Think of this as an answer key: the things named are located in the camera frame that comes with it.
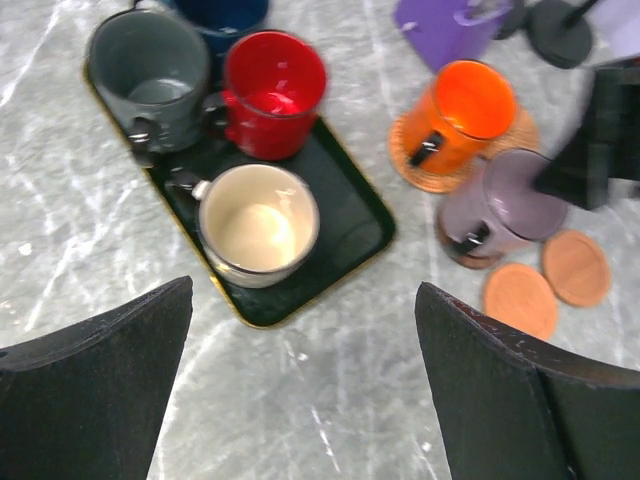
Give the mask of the cream mug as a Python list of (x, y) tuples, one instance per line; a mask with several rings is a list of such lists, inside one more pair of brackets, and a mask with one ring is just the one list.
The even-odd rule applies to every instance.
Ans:
[(317, 201), (301, 177), (281, 167), (245, 164), (213, 180), (176, 168), (168, 184), (198, 203), (196, 223), (205, 254), (234, 285), (261, 289), (282, 281), (317, 242)]

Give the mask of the dark wood coaster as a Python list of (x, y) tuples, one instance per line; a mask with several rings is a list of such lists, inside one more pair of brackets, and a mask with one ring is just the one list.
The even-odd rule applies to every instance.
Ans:
[(482, 246), (490, 236), (490, 229), (485, 222), (481, 222), (474, 231), (468, 233), (462, 242), (457, 242), (446, 234), (440, 218), (436, 221), (435, 231), (444, 252), (463, 267), (472, 270), (486, 269), (504, 257), (504, 254), (492, 256), (474, 254), (474, 251)]

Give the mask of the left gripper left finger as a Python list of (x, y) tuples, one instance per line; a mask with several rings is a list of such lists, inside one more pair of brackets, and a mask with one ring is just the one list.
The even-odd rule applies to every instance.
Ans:
[(191, 323), (192, 288), (179, 277), (2, 348), (2, 478), (146, 478)]

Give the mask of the dark green mug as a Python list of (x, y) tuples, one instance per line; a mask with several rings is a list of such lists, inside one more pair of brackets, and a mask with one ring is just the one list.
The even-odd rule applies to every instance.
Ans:
[(151, 9), (107, 18), (87, 49), (88, 77), (144, 168), (199, 140), (210, 69), (200, 34)]

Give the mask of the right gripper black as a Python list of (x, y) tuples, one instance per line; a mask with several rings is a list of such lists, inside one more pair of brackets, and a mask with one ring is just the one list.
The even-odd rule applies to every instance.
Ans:
[(639, 181), (639, 65), (596, 65), (585, 118), (588, 127), (577, 129), (533, 187), (596, 210), (608, 202), (609, 177)]

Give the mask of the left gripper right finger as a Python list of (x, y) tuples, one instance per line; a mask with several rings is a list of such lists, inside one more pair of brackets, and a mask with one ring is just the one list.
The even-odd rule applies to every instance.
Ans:
[(638, 371), (557, 348), (427, 282), (415, 318), (453, 478), (638, 478)]

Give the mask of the woven rattan coaster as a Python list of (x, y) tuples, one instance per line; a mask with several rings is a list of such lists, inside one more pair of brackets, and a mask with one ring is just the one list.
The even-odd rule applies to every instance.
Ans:
[(411, 167), (408, 163), (408, 157), (402, 144), (405, 117), (406, 114), (399, 115), (389, 131), (388, 145), (391, 164), (405, 181), (428, 193), (447, 194), (455, 190), (471, 176), (480, 160), (490, 162), (499, 153), (515, 148), (538, 151), (540, 146), (536, 122), (528, 110), (521, 108), (510, 130), (485, 147), (474, 160), (469, 161), (451, 174), (431, 174)]

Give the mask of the orange mug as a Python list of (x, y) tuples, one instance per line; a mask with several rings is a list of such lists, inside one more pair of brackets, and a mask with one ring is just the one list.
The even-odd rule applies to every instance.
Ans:
[(477, 60), (452, 61), (405, 114), (408, 165), (451, 174), (505, 134), (518, 110), (514, 89), (499, 71)]

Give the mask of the lilac mug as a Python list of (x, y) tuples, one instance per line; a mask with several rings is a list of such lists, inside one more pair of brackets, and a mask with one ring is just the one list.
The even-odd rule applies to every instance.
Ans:
[(510, 149), (479, 167), (438, 212), (445, 251), (455, 259), (493, 259), (553, 236), (569, 205), (534, 188), (548, 165), (533, 150)]

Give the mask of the light wood coaster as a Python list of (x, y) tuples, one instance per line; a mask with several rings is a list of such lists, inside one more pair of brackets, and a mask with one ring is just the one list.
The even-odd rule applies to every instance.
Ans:
[(609, 262), (588, 235), (564, 229), (548, 239), (541, 252), (543, 275), (553, 292), (574, 307), (594, 307), (611, 287)]
[(508, 263), (493, 271), (483, 291), (484, 313), (547, 341), (555, 331), (558, 305), (546, 279), (535, 269)]

